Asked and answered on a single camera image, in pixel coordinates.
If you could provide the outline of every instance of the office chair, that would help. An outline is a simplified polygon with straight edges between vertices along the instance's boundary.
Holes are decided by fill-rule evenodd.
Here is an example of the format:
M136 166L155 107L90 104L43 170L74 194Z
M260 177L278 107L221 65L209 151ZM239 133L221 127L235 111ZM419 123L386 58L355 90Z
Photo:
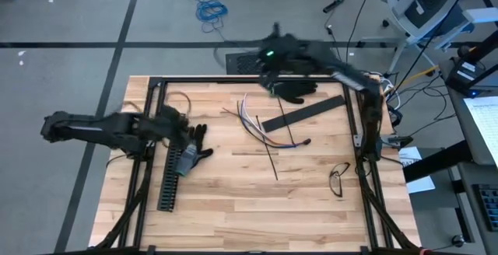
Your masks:
M364 37L360 42L385 42L396 43L395 55L388 69L391 74L402 55L404 49L414 47L421 51L432 35L435 38L428 47L446 50L451 41L460 33L470 33L474 30L475 23L489 22L490 19L483 19L488 15L485 9L472 9L463 11L456 5L450 12L457 0L382 0L388 4L390 15L383 21L382 26L394 25L400 32L397 38L386 37ZM448 15L444 24L436 32L436 29L444 17ZM434 62L423 54L423 57L434 66Z

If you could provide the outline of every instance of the eyeglasses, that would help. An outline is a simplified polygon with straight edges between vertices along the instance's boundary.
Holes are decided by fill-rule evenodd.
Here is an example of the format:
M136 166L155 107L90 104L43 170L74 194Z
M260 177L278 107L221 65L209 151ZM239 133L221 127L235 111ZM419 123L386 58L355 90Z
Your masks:
M335 165L328 175L328 185L330 186L330 190L337 197L342 197L341 175L348 170L349 166L351 166L351 164L348 162Z

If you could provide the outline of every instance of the blue cable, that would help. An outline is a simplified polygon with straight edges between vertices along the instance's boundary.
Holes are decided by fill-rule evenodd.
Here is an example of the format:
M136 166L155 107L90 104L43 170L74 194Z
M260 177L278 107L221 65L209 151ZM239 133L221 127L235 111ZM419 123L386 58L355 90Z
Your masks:
M192 0L197 2L195 17L202 22L201 31L212 33L223 28L223 17L228 14L228 8L219 0Z

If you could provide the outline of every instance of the black metal frame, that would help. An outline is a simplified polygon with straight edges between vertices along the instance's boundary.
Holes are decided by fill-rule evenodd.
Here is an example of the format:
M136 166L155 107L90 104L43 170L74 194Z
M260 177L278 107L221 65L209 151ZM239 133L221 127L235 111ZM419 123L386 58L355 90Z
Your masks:
M302 81L302 77L282 77L279 79L279 81L282 82L295 82L295 81ZM330 78L316 78L314 79L317 82L337 82L334 79ZM159 86L160 91L159 91L159 96L158 96L158 102L157 102L157 108L156 108L156 114L159 113L160 111L160 105L163 104L164 102L164 96L166 94L167 90L167 84L168 83L182 83L182 82L216 82L219 84L244 84L244 83L258 83L258 76L248 76L248 77L240 77L240 76L227 76L227 77L168 77L168 78L161 78L161 77L152 77L149 79L149 85L148 85L148 91L146 95L146 106L144 110L144 114L149 114L150 113L150 107L152 106L152 98L153 98L153 92L154 89ZM344 98L345 98L345 104L346 104L346 112L348 114L348 119L349 119L349 126L351 129L351 138L352 142L354 145L354 139L353 135L357 134L357 129L356 129L356 122L355 122L355 117L354 117L354 112L352 110L352 100L350 96L350 91L349 88L344 86L343 84L343 92L344 92ZM356 98L358 99L358 104L360 106L360 96L356 94ZM92 252L95 254L99 253L105 253L105 254L112 254L114 251L116 253L130 253L130 254L165 254L165 255L172 255L172 254L179 254L183 252L177 252L177 251L169 251L169 252L156 252L154 246L151 246L149 248L149 251L139 251L140 247L140 242L142 238L142 230L143 230L143 224L144 224L144 219L146 216L146 204L147 204L147 198L148 198L148 191L149 191L149 185L150 185L150 177L152 174L152 167L153 167L153 153L155 152L156 144L151 144L151 145L144 145L144 152L148 152L150 155L147 155L150 157L149 159L146 159L146 171L145 175L142 181L141 189L143 188L146 190L144 194L141 197L140 200L140 206L139 206L139 215L137 217L137 225L135 227L135 235L133 239L133 245L132 246L126 246L126 239L128 237L128 222L130 217L128 216L127 223L124 226L124 228L121 230L121 235L120 235L120 240L118 242L118 249L112 249L112 248L105 248L104 249L94 249L94 250L87 250L87 251L78 251L78 252L71 252L71 253L66 253L66 254L88 254L88 252ZM369 236L369 241L370 241L370 247L372 250L377 249L377 250L382 250L383 252L394 252L397 253L398 251L401 250L388 250L393 248L393 242L391 238L391 234L389 233L389 230L387 226L382 222L382 229L383 229L383 234L384 234L384 240L386 243L387 249L379 248L378 241L377 241L377 234L375 233L375 224L374 224L374 218L372 214L372 208L370 205L370 202L366 198L366 195L363 192L363 189L365 186L368 186L366 182L366 177L364 176L364 168L363 168L363 161L361 161L361 157L359 157L359 149L355 148L355 159L356 159L356 166L358 167L358 172L359 174L359 184L362 189L362 199L363 199L363 208L365 212L365 219L366 219L366 228L368 231L368 236ZM375 162L370 163L371 166L371 171L372 171L372 177L373 177L373 188L375 191L375 194L377 195L377 199L381 203L381 206L384 208L384 198L382 195L382 189L381 189L381 183L380 183L380 178L378 175L378 169L377 169L377 164ZM140 161L135 160L134 165L132 167L132 172L131 172L131 179L130 179L130 184L128 187L128 197L127 197L127 204L129 205L130 203L133 202L133 197L134 197L134 192L137 186L137 180L138 180L138 175L139 175L139 168L140 168ZM273 254L273 255L280 255L280 254L313 254L313 255L365 255L368 254L369 251L365 246L360 246L361 251L359 252L285 252L285 253L280 253L280 252L264 252L265 254ZM416 250L406 250L407 253L411 252L416 252ZM189 254L198 254L198 255L247 255L247 252L188 252Z

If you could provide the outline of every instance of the floor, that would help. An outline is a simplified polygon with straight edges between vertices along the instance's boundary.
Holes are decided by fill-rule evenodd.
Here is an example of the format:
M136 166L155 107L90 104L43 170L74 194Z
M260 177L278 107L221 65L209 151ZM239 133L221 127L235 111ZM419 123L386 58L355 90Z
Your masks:
M86 248L96 212L109 150L67 141L49 144L39 130L43 117L56 110L74 114L99 114L121 105L130 75L223 75L225 68L213 58L212 48L223 41L217 33L203 33L195 18L195 3L185 0L0 0L0 110L4 137L0 144L0 252L35 254L58 249ZM220 0L229 9L221 30L227 40L253 40L267 36L275 21L282 31L304 39L330 40L323 30L327 19L321 9L331 0ZM347 41L363 0L345 0L328 24L337 41ZM483 7L481 0L464 0L463 8ZM393 37L380 27L388 9L380 0L367 0L352 36ZM481 41L496 27L478 25L460 41ZM162 42L154 48L150 42ZM226 53L243 48L220 49ZM345 57L345 48L339 48ZM359 69L384 72L392 48L350 48L349 61ZM434 61L455 54L429 52ZM407 71L416 53L402 55L397 71ZM484 61L495 64L496 55ZM413 74L430 65L421 60ZM402 95L406 101L409 93ZM402 108L397 127L410 134L428 124L443 100L419 94ZM451 114L449 104L444 114ZM444 147L462 139L456 119L435 124L415 135L414 145ZM84 187L73 189L76 179ZM67 212L75 192L81 191L77 211ZM415 211L423 245L446 246L458 234L451 213ZM74 215L74 223L66 219ZM444 221L435 221L444 217ZM63 231L72 231L69 235ZM476 253L478 244L469 245ZM464 252L464 249L447 249Z

